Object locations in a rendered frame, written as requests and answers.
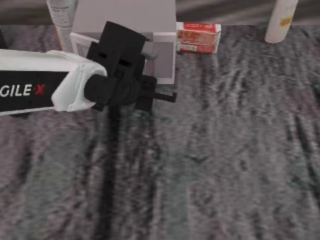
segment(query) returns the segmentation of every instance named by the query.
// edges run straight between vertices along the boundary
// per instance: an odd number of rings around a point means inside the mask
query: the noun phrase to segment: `cylindrical container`
[[[72,53],[70,33],[75,18],[78,0],[46,0],[61,49]]]
[[[264,40],[270,44],[282,42],[289,31],[299,0],[276,0]]]

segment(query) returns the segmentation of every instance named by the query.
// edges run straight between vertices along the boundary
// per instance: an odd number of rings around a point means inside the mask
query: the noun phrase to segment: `small carton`
[[[214,54],[218,51],[220,24],[177,22],[176,31],[178,52]]]

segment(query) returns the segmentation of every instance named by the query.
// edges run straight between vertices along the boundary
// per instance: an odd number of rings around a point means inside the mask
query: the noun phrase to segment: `cardboard box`
[[[159,48],[148,60],[144,74],[159,84],[174,84],[176,62],[175,0],[79,0],[70,34],[74,53],[86,57],[92,41],[98,42],[107,21],[145,35]]]
[[[178,52],[213,54],[218,51],[220,24],[177,22],[176,30]]]

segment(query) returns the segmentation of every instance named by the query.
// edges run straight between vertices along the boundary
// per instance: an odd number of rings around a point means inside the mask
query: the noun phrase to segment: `white box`
[[[143,34],[159,48],[148,60],[144,74],[158,84],[174,84],[176,62],[175,0],[79,0],[70,34],[74,53],[86,57],[91,42],[98,42],[107,21]]]

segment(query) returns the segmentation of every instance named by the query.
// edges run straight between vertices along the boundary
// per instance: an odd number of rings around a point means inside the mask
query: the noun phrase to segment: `gray tablecloth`
[[[57,49],[51,26],[2,27]],[[223,26],[218,54],[178,54],[177,102],[152,115],[0,118],[1,240],[317,240],[320,30]]]

